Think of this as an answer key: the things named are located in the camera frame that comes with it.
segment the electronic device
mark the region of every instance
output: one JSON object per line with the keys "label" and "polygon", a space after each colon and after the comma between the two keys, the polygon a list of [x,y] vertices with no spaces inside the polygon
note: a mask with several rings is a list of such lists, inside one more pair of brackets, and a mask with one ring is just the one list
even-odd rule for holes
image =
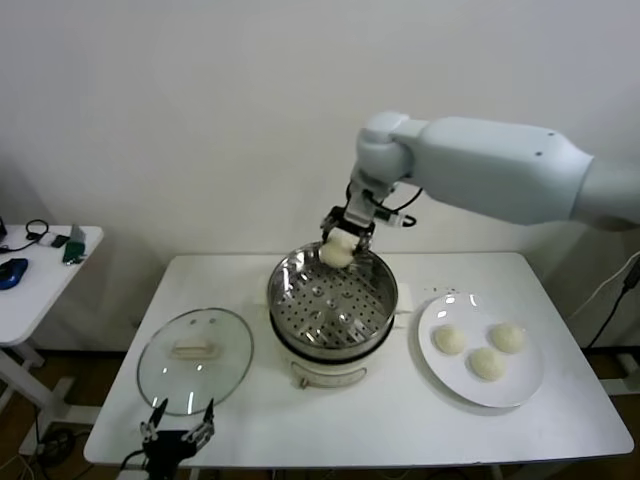
{"label": "electronic device", "polygon": [[9,290],[20,283],[28,266],[26,258],[12,258],[0,265],[0,290]]}

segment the white table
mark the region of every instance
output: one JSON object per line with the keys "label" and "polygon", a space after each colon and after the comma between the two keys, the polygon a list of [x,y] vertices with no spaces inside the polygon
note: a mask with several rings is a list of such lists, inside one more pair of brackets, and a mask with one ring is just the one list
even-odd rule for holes
{"label": "white table", "polygon": [[[535,336],[545,358],[537,394],[519,408],[489,409],[451,393],[429,373],[415,341],[416,315],[401,315],[375,369],[344,389],[300,390],[279,358],[258,278],[279,256],[180,256],[169,265],[85,447],[116,465],[140,448],[151,409],[136,386],[139,355],[174,316],[204,307],[238,312],[255,356],[238,389],[216,407],[216,434],[191,467],[400,467],[500,464],[630,452],[633,441],[526,261],[513,253],[383,255],[418,306],[447,288],[499,299]],[[191,428],[165,415],[162,429]]]}
{"label": "white table", "polygon": [[[102,240],[103,232],[100,227],[81,228],[86,233],[85,254],[89,256]],[[68,235],[70,230],[69,226],[50,227],[52,233],[62,235]],[[7,231],[3,245],[17,248],[27,243],[23,225],[8,225]],[[64,247],[55,249],[33,245],[21,252],[0,255],[0,263],[11,258],[29,260],[29,267],[20,283],[10,290],[0,291],[0,348],[11,347],[25,360],[19,365],[0,350],[0,378],[8,385],[0,398],[0,410],[14,391],[21,393],[41,410],[38,418],[42,435],[54,421],[93,423],[99,411],[95,407],[71,406],[64,402],[73,383],[72,378],[61,379],[51,391],[28,372],[29,367],[43,363],[42,357],[27,343],[29,336],[83,265],[64,265],[63,252]],[[32,427],[20,447],[20,453],[30,455],[35,446],[35,428]]]}

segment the white plate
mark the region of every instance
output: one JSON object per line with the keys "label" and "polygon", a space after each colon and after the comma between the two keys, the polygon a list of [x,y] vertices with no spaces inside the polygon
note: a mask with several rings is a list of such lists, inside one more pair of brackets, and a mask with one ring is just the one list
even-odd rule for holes
{"label": "white plate", "polygon": [[[525,333],[524,349],[516,354],[502,353],[507,372],[501,379],[489,382],[478,377],[469,365],[469,355],[481,347],[492,347],[489,332],[493,325],[517,323],[517,319],[497,318],[480,297],[474,294],[452,294],[435,299],[422,314],[418,326],[420,349],[431,370],[458,395],[487,407],[515,407],[526,402],[542,383],[544,365],[540,349]],[[446,355],[435,346],[433,334],[441,325],[460,328],[467,339],[465,351]]]}

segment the wooden floor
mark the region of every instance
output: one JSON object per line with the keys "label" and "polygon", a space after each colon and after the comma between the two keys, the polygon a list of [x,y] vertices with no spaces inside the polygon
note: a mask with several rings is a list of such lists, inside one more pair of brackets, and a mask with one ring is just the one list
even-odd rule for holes
{"label": "wooden floor", "polygon": [[[52,388],[63,376],[76,377],[76,383],[71,390],[68,400],[80,405],[101,405],[109,392],[120,367],[119,358],[95,358],[64,355],[46,355],[44,367],[32,370],[34,375],[45,385]],[[601,378],[614,378],[621,371],[614,360],[607,357],[595,357],[590,360],[592,366]],[[631,431],[636,444],[640,441],[640,395],[614,398],[614,404]],[[34,411],[32,405],[19,395],[14,395],[7,408],[0,414],[0,465],[13,457],[22,439],[33,423]],[[82,431],[86,427],[78,426],[75,430]],[[47,469],[51,480],[73,480],[89,465],[82,456],[82,449],[86,437],[79,438],[73,455],[62,465]],[[503,468],[505,476],[515,472],[518,466]],[[23,470],[18,461],[14,461],[7,468],[0,471],[0,480],[19,479]],[[46,480],[37,465],[33,465],[35,478]],[[398,479],[426,480],[481,480],[491,478],[486,467],[464,468],[462,470],[441,469],[412,469],[407,470],[289,470],[276,472],[277,480],[343,480],[343,479]],[[83,480],[114,480],[118,476],[116,468],[96,466],[92,468]],[[181,472],[180,479],[186,479],[187,472]],[[268,480],[272,472],[268,471],[236,471],[202,472],[200,480]],[[554,480],[574,480],[583,478],[602,478],[610,480],[640,479],[640,453],[636,449],[632,454],[623,457],[588,460],[570,465],[554,477]]]}

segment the small white side table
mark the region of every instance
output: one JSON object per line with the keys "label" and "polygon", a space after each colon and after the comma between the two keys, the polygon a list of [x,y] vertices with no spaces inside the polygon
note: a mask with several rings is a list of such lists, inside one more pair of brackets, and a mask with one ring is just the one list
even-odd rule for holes
{"label": "small white side table", "polygon": [[[86,233],[87,257],[102,240],[100,227],[81,227]],[[50,231],[68,235],[71,227],[55,226]],[[24,245],[23,225],[7,226],[8,235],[2,244],[11,247]],[[7,389],[0,397],[0,410],[15,392],[22,394],[40,409],[38,423],[40,434],[44,435],[53,422],[93,424],[100,408],[69,405],[64,397],[73,384],[73,378],[62,378],[53,390],[49,390],[28,371],[31,366],[40,366],[44,359],[28,344],[28,339],[40,324],[51,306],[62,294],[71,279],[76,276],[84,263],[67,266],[62,263],[63,248],[55,249],[33,245],[21,252],[0,255],[0,263],[11,258],[26,258],[29,267],[20,283],[10,289],[0,291],[0,348],[10,347],[24,362],[16,363],[0,350],[0,378],[7,383]],[[22,455],[31,455],[36,448],[35,425],[20,446]]]}

